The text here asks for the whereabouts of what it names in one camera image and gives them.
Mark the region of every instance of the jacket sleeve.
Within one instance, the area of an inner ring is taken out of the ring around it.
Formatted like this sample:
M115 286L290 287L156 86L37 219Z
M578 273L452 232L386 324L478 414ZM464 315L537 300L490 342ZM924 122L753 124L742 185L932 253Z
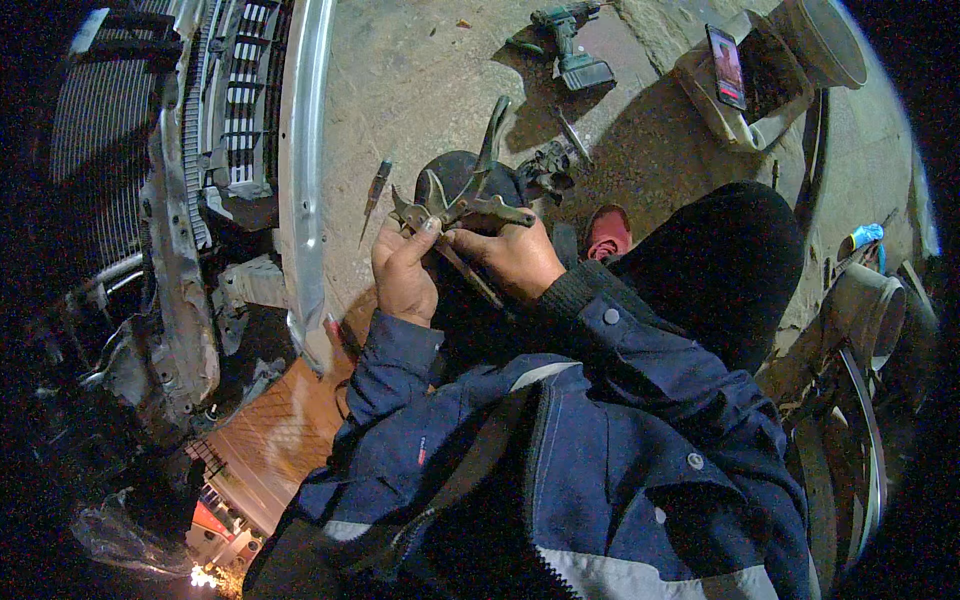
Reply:
M728 372L596 261L561 276L540 310L564 345L557 350L582 360L595 384L669 423L729 476L764 515L768 571L780 596L802 597L805 495L783 461L777 407L753 378Z
M350 414L345 427L366 428L423 397L430 365L443 342L441 331L374 310L370 335L347 390Z

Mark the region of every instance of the screwdriver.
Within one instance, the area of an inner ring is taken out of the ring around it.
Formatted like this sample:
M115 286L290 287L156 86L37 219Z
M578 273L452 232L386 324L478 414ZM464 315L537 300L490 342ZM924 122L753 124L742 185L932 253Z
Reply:
M364 208L363 229L360 230L360 242L357 248L363 243L363 236L367 232L367 225L370 223L370 215L376 208L376 203L380 200L380 193L383 192L383 186L387 184L387 178L390 176L390 170L394 168L394 163L389 158L384 158L380 163L380 168L376 170L373 181L370 184L370 191L367 192L367 206Z

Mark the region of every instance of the hand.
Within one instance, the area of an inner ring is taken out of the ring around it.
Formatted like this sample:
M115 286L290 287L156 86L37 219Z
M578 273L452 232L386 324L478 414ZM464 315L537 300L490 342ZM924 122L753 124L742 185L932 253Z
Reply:
M521 210L534 214L528 208ZM467 229L452 229L444 237L455 251L486 266L497 283L519 300L536 301L566 273L540 219L531 228L505 225L496 237Z
M387 219L373 242L373 279L380 310L421 327L429 327L437 312L437 286L420 259L440 236L440 219L430 217L410 239L400 235L400 224Z

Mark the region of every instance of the person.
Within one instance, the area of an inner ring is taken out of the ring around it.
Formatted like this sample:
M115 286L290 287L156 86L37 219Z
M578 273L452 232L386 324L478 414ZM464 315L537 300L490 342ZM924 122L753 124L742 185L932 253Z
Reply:
M474 158L427 167L460 189ZM528 210L515 183L498 165L484 195ZM751 375L803 266L792 211L734 182L631 238L603 207L567 270L540 219L443 233L431 219L409 239L388 219L350 413L244 597L819 595L804 491ZM443 262L431 276L438 240L511 319Z

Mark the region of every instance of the cordless drill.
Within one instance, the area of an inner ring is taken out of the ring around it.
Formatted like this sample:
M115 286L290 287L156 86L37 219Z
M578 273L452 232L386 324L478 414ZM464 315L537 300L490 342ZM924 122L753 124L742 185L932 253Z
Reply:
M530 20L540 36L552 35L557 40L560 75L570 91L607 83L616 85L613 72L605 60L595 59L586 52L573 53L573 37L577 35L577 30L602 6L606 5L595 1L575 2L533 11L530 14Z

